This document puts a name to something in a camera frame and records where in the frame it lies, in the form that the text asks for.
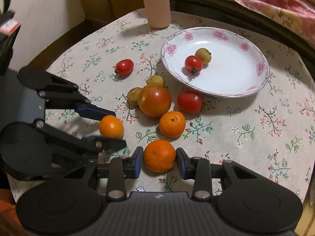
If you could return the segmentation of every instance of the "orange fabric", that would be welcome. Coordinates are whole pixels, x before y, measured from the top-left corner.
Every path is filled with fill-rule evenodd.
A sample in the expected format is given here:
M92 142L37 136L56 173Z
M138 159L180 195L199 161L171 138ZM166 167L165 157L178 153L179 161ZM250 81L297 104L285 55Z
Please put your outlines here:
M10 190L0 189L0 212L20 225L16 215L15 202Z

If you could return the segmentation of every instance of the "cherry tomato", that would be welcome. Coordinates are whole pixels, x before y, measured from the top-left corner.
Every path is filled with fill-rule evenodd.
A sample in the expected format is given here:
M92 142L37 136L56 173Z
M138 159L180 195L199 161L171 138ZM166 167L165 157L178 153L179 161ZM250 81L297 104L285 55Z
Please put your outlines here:
M180 93L177 97L178 106L188 113L200 112L203 102L203 97L200 93L193 90L186 90Z
M130 59L124 59L117 63L115 73L120 76L129 75L133 70L134 63Z
M196 73L199 73L204 68L204 64L202 63L202 60L199 57L188 56L185 59L185 68L192 75L195 75Z
M138 104L149 117L161 117L171 108L171 95L161 86L149 84L139 93Z

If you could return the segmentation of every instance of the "cardboard tube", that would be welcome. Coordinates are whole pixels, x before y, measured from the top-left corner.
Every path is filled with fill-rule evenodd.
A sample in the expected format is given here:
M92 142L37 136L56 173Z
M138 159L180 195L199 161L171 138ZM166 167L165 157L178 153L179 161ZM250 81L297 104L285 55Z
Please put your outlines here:
M150 27L166 28L171 23L170 0L143 0Z

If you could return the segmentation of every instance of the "tablecloth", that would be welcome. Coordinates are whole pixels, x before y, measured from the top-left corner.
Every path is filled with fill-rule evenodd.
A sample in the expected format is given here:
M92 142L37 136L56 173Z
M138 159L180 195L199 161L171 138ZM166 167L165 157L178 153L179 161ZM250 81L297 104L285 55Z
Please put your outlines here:
M232 159L283 185L303 201L315 160L315 84L299 54L268 37L215 20L172 12L172 23L151 30L145 10L140 9L108 24L64 52L48 69L52 74L79 85L79 91L99 107L113 110L123 122L127 147L105 152L99 162L119 155L130 156L137 146L146 147L164 139L158 119L145 116L129 105L126 96L134 87L144 87L151 75L164 78L172 96L171 110L179 110L177 95L187 89L164 69L160 50L173 33L199 26L224 28L255 43L270 65L268 84L256 95L228 99L204 97L202 111L186 114L186 129L178 139L168 139L188 156L200 156L221 164ZM127 78L117 77L114 68L122 59L135 66ZM47 110L46 123L68 134L82 137L99 134L98 121L84 119L73 110ZM21 182L9 176L15 200L39 181ZM106 179L99 193L104 194ZM167 173L143 167L136 180L125 180L127 191L187 191L193 180L182 180L176 166ZM213 179L214 194L220 194L219 179Z

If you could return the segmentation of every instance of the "floral plate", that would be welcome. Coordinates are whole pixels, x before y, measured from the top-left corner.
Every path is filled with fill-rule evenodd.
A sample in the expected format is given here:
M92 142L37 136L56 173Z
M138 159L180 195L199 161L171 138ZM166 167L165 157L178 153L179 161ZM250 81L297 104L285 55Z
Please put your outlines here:
M206 48L212 60L192 76L184 67L186 57ZM197 27L179 31L166 39L161 58L168 72L203 94L239 98L261 90L269 79L269 65L255 44L231 31Z

